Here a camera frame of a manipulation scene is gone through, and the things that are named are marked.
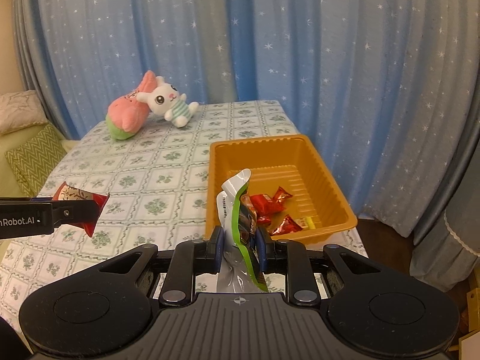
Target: floral tablecloth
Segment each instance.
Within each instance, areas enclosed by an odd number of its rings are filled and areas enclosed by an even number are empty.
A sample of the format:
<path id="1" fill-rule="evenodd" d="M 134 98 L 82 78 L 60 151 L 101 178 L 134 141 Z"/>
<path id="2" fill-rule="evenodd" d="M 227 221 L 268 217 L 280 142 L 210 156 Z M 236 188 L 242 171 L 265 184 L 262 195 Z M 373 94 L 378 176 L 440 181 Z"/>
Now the floral tablecloth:
<path id="1" fill-rule="evenodd" d="M 37 288 L 146 242 L 172 249 L 201 237 L 210 144 L 296 132 L 274 100 L 201 106 L 181 129 L 151 115 L 135 137 L 123 142 L 113 141 L 105 123 L 99 123 L 59 163 L 40 192 L 52 196 L 63 181 L 110 192 L 94 236 L 64 225 L 52 235 L 13 240 L 0 265 L 2 317 L 18 330 L 18 310 Z M 333 237 L 330 242 L 364 253 L 356 230 Z M 270 275 L 267 282 L 272 290 L 283 290 L 282 276 Z M 196 288 L 215 291 L 215 284 L 215 276 L 201 275 Z"/>

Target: blue curtain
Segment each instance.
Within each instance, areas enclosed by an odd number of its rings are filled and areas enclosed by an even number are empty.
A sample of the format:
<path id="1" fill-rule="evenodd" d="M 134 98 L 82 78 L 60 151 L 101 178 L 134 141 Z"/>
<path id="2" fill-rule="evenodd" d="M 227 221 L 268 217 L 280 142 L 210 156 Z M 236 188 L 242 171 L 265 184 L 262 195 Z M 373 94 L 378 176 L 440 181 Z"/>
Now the blue curtain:
<path id="1" fill-rule="evenodd" d="M 84 135 L 147 69 L 200 103 L 277 99 L 356 212 L 407 235 L 478 71 L 479 0 L 38 0 Z"/>

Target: pillow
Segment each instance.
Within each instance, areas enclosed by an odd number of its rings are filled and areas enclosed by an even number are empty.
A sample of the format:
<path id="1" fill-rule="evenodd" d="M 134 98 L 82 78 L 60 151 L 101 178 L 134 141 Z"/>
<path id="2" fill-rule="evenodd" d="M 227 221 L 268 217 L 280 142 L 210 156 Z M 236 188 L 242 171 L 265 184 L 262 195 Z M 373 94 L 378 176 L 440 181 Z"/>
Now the pillow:
<path id="1" fill-rule="evenodd" d="M 0 134 L 48 123 L 35 91 L 0 95 Z"/>
<path id="2" fill-rule="evenodd" d="M 49 174 L 67 153 L 52 125 L 47 124 L 35 137 L 5 157 L 26 196 L 36 196 Z"/>

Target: stuffed toy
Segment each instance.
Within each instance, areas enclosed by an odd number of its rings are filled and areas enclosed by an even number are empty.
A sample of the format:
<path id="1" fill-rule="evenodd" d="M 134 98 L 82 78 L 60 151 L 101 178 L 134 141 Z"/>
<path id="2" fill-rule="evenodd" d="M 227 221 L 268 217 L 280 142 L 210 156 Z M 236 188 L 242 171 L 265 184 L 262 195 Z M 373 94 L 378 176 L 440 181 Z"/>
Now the stuffed toy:
<path id="1" fill-rule="evenodd" d="M 137 101 L 138 93 L 152 92 L 156 87 L 155 73 L 149 70 L 137 89 L 110 104 L 105 121 L 112 138 L 125 140 L 140 130 L 150 113 L 150 108 L 147 104 Z"/>
<path id="2" fill-rule="evenodd" d="M 163 77 L 157 77 L 157 87 L 150 93 L 148 91 L 138 92 L 137 100 L 148 104 L 150 110 L 165 120 L 172 122 L 177 127 L 186 126 L 198 108 L 197 102 L 186 104 L 187 95 L 177 91 L 173 85 L 165 82 Z"/>

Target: candy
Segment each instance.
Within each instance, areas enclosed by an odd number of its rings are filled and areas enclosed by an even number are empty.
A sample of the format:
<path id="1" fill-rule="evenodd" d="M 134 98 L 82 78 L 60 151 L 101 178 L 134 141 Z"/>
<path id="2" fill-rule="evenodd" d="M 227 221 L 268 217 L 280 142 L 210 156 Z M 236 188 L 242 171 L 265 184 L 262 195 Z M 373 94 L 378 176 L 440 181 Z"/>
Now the candy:
<path id="1" fill-rule="evenodd" d="M 275 195 L 273 195 L 273 201 L 278 203 L 283 203 L 284 200 L 289 199 L 291 197 L 293 197 L 292 194 L 285 191 L 282 187 L 279 187 L 277 189 L 277 192 L 275 192 Z"/>
<path id="2" fill-rule="evenodd" d="M 301 218 L 295 219 L 295 223 L 299 225 L 303 230 L 309 229 L 314 230 L 315 224 L 310 216 L 303 216 Z"/>
<path id="3" fill-rule="evenodd" d="M 274 202 L 267 194 L 251 195 L 250 201 L 259 216 L 275 214 L 276 212 L 285 210 L 282 203 Z"/>
<path id="4" fill-rule="evenodd" d="M 280 236 L 282 234 L 296 233 L 301 231 L 302 228 L 292 219 L 290 215 L 286 215 L 282 221 L 282 224 L 272 233 L 273 236 Z"/>
<path id="5" fill-rule="evenodd" d="M 272 224 L 272 220 L 268 215 L 261 215 L 257 217 L 257 224 L 258 225 L 264 225 L 264 226 L 270 226 Z"/>
<path id="6" fill-rule="evenodd" d="M 57 189 L 57 192 L 55 192 L 55 195 L 53 195 L 52 200 L 94 200 L 98 205 L 98 215 L 100 216 L 109 197 L 110 195 L 105 196 L 99 195 L 98 193 L 80 190 L 78 188 L 69 186 L 66 182 L 63 182 L 63 184 Z M 97 220 L 88 223 L 72 223 L 71 225 L 82 228 L 85 230 L 85 233 L 87 233 L 88 237 L 92 238 L 95 226 L 97 225 Z"/>

